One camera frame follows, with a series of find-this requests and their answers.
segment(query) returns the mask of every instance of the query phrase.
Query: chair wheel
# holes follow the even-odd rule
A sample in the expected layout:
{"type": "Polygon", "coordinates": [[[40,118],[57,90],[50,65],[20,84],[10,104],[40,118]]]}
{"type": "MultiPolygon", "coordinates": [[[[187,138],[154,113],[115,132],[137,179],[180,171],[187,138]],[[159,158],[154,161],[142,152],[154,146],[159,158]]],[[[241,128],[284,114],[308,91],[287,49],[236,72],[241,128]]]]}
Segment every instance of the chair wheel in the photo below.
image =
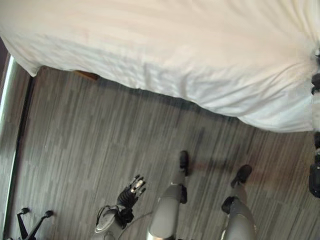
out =
{"type": "Polygon", "coordinates": [[[54,214],[54,212],[51,211],[51,210],[49,210],[49,211],[46,211],[46,212],[44,213],[44,217],[50,218],[53,214],[54,214]]]}
{"type": "Polygon", "coordinates": [[[30,209],[27,208],[27,207],[24,207],[24,208],[21,209],[21,214],[27,214],[29,212],[30,212],[30,209]]]}

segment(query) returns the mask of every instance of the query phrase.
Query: floor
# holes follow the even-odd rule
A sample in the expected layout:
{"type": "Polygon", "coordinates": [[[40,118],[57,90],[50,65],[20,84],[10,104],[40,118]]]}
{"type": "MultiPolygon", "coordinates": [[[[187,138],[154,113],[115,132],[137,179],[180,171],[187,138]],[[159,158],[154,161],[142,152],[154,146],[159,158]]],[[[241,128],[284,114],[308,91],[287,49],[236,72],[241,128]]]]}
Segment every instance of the floor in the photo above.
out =
{"type": "MultiPolygon", "coordinates": [[[[219,239],[230,181],[241,165],[250,164],[246,189],[258,239],[319,239],[319,200],[308,191],[311,133],[262,131],[182,99],[47,67],[36,77],[14,212],[31,208],[24,216],[28,229],[46,210],[55,212],[38,239],[87,240],[99,208],[114,204],[138,173],[147,191],[134,214],[152,211],[181,150],[189,151],[191,175],[178,238],[219,239]]],[[[145,239],[149,221],[150,216],[136,221],[121,239],[145,239]]],[[[11,222],[16,238],[16,218],[11,222]]]]}

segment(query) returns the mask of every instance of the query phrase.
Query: chair leg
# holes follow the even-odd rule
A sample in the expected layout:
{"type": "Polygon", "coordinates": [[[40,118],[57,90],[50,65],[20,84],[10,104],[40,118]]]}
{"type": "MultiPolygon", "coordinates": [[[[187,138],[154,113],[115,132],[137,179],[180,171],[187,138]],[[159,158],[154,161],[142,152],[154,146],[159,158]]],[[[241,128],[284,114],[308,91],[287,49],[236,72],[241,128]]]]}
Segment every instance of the chair leg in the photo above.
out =
{"type": "Polygon", "coordinates": [[[41,219],[38,221],[38,223],[34,226],[34,228],[31,230],[30,234],[27,236],[25,240],[36,240],[35,235],[40,228],[42,222],[44,219],[50,218],[53,215],[53,211],[46,211],[44,216],[41,217],[41,219]]]}
{"type": "Polygon", "coordinates": [[[18,223],[19,223],[19,228],[20,228],[20,233],[21,233],[21,238],[24,240],[28,237],[28,232],[26,230],[24,221],[21,218],[21,215],[27,214],[30,212],[28,208],[23,208],[21,209],[21,212],[19,212],[16,217],[18,218],[18,223]]]}

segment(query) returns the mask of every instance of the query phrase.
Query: robot finger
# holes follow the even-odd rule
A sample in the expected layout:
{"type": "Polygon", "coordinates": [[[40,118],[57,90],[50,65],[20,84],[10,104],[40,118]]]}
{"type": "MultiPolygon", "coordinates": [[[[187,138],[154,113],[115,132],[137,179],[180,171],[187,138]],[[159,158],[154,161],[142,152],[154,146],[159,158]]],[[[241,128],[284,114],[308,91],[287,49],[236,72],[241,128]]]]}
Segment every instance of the robot finger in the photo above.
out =
{"type": "Polygon", "coordinates": [[[136,193],[139,189],[141,189],[141,188],[146,184],[146,182],[143,181],[142,179],[139,180],[133,188],[131,188],[130,191],[131,191],[132,193],[136,193]]]}
{"type": "Polygon", "coordinates": [[[137,176],[135,176],[132,181],[129,183],[129,185],[127,186],[128,188],[131,188],[131,186],[136,182],[136,180],[140,178],[140,175],[138,174],[137,176]]]}
{"type": "Polygon", "coordinates": [[[140,190],[137,194],[137,198],[139,198],[145,191],[146,191],[146,188],[140,190]]]}

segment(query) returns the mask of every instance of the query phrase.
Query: bed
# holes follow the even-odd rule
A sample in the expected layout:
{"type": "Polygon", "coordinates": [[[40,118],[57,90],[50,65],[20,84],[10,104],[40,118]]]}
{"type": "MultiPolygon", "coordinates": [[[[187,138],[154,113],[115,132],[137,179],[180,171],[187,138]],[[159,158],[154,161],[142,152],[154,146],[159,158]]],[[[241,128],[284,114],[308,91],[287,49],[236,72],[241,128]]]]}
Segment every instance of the bed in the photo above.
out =
{"type": "Polygon", "coordinates": [[[312,130],[319,0],[0,0],[30,75],[95,73],[275,132],[312,130]]]}

